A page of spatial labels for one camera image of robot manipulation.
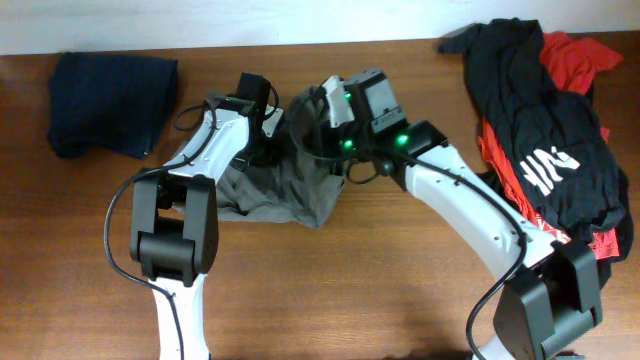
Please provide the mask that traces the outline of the grey shorts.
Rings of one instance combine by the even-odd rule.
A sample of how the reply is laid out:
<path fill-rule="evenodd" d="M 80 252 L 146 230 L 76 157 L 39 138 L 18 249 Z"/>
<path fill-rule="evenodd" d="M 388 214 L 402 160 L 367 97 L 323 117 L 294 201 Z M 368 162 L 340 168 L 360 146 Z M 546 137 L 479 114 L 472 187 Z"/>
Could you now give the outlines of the grey shorts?
<path fill-rule="evenodd" d="M 318 102 L 304 103 L 306 89 L 291 102 L 285 120 L 269 140 L 274 156 L 267 166 L 239 171 L 229 166 L 216 185 L 218 219 L 225 222 L 289 223 L 319 228 L 329 219 L 346 178 L 297 149 L 290 131 L 310 133 Z"/>

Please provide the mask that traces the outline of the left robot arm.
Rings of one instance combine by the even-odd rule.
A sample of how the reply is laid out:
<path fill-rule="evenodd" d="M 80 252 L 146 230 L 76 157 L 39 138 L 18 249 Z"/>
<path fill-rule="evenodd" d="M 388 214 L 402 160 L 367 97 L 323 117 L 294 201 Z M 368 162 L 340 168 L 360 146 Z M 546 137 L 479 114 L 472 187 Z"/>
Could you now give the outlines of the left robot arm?
<path fill-rule="evenodd" d="M 192 138 L 158 170 L 134 181 L 129 252 L 154 295 L 163 359 L 208 359 L 204 281 L 219 243 L 216 187 L 228 167 L 266 165 L 263 123 L 280 118 L 277 95 L 261 75 L 243 73 L 231 95 L 201 105 Z"/>

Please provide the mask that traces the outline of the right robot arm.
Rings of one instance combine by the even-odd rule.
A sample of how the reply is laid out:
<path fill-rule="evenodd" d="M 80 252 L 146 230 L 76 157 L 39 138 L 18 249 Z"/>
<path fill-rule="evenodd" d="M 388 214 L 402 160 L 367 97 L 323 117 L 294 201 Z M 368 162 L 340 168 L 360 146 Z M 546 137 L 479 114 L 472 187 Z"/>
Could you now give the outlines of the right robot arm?
<path fill-rule="evenodd" d="M 426 120 L 411 123 L 379 69 L 333 75 L 323 104 L 331 161 L 369 163 L 439 214 L 475 251 L 494 284 L 472 308 L 465 336 L 475 359 L 552 359 L 603 319 L 596 259 L 511 208 Z"/>

